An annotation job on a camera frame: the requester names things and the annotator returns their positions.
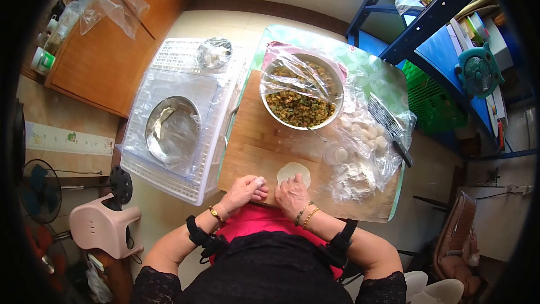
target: green floral tablecloth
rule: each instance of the green floral tablecloth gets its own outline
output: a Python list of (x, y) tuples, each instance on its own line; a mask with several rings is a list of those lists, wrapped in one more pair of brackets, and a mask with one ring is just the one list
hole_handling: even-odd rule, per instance
[[(330, 58), (340, 62), (347, 68), (348, 77), (354, 77), (354, 82), (356, 82), (357, 87), (362, 87), (366, 98), (373, 92), (381, 98), (393, 114), (400, 114), (408, 110), (407, 79), (400, 69), (379, 57), (339, 40), (283, 25), (271, 25), (265, 29), (253, 57), (247, 78), (249, 78), (251, 70), (261, 70), (267, 44), (274, 40), (295, 46), (318, 48), (324, 51)], [(394, 217), (404, 172), (405, 168), (402, 165), (394, 205), (388, 220)]]

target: dumpling wrapper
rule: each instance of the dumpling wrapper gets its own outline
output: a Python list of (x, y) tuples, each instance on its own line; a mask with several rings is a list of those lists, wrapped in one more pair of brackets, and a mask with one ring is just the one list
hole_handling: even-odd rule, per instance
[(279, 170), (278, 185), (280, 185), (282, 181), (285, 181), (288, 178), (293, 178), (294, 175), (297, 173), (302, 174), (302, 179), (304, 181), (304, 184), (306, 185), (306, 189), (309, 188), (309, 185), (311, 184), (311, 176), (309, 175), (309, 169), (307, 169), (298, 162), (289, 162)]
[(161, 138), (161, 124), (172, 114), (173, 111), (176, 111), (176, 108), (167, 107), (166, 109), (161, 111), (161, 114), (159, 114), (159, 118), (154, 122), (154, 125), (152, 126), (152, 131), (156, 134), (158, 140)]

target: tile floor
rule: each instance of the tile floor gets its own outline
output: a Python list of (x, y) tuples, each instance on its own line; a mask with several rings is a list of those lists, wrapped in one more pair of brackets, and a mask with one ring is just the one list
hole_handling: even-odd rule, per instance
[[(271, 24), (286, 24), (345, 42), (341, 35), (297, 21), (256, 13), (218, 10), (184, 12), (167, 37), (203, 38), (221, 35), (233, 42), (255, 47), (259, 44), (263, 30)], [(407, 168), (405, 172), (394, 218), (384, 224), (360, 222), (359, 227), (380, 235), (398, 249), (418, 251), (423, 242), (438, 233), (443, 214), (432, 210), (432, 207), (424, 202), (414, 200), (413, 195), (448, 201), (454, 166), (461, 166), (462, 160), (419, 132), (414, 134), (410, 152), (415, 159), (415, 165)], [(133, 198), (126, 207), (138, 206), (143, 213), (142, 219), (131, 226), (135, 241), (145, 246), (145, 250), (140, 254), (142, 259), (160, 237), (183, 225), (190, 214), (199, 214), (208, 205), (218, 202), (221, 197), (221, 194), (217, 194), (201, 207), (195, 207), (147, 185), (134, 174), (132, 180)], [(199, 249), (189, 254), (180, 265), (182, 287), (188, 286), (208, 266), (199, 264)], [(407, 267), (409, 261), (402, 256), (404, 267)], [(133, 279), (139, 270), (140, 266), (132, 262)], [(346, 287), (353, 298), (356, 297), (360, 284), (361, 278)]]

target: pink plastic stool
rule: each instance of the pink plastic stool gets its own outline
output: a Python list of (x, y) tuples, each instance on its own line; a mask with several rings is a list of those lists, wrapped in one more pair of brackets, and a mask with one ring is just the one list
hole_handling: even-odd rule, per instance
[(102, 202), (113, 196), (109, 194), (76, 207), (69, 215), (69, 225), (73, 240), (79, 248), (98, 248), (119, 260), (144, 249), (142, 245), (129, 249), (126, 243), (126, 227), (140, 219), (141, 212), (139, 207), (121, 212), (105, 207)]

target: beaded bracelet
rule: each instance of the beaded bracelet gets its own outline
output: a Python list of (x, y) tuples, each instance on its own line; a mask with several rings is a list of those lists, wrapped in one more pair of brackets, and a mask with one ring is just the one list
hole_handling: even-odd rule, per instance
[(300, 225), (300, 217), (302, 216), (302, 214), (304, 213), (304, 211), (306, 210), (307, 207), (309, 207), (310, 205), (313, 204), (313, 201), (310, 201), (305, 207), (304, 209), (302, 209), (302, 211), (298, 214), (298, 216), (296, 216), (296, 220), (294, 220), (294, 226), (297, 227)]
[(210, 209), (210, 212), (212, 213), (212, 215), (214, 215), (215, 218), (219, 219), (220, 222), (225, 222), (225, 220), (218, 215), (218, 212), (215, 211), (214, 208), (212, 208), (212, 206), (209, 206), (208, 209)]
[(320, 208), (315, 208), (314, 211), (312, 211), (309, 215), (307, 215), (306, 217), (306, 220), (304, 221), (304, 225), (302, 226), (302, 228), (304, 230), (306, 230), (306, 225), (307, 225), (307, 221), (309, 221), (309, 219), (311, 218), (311, 216), (313, 216), (314, 213), (316, 213)]

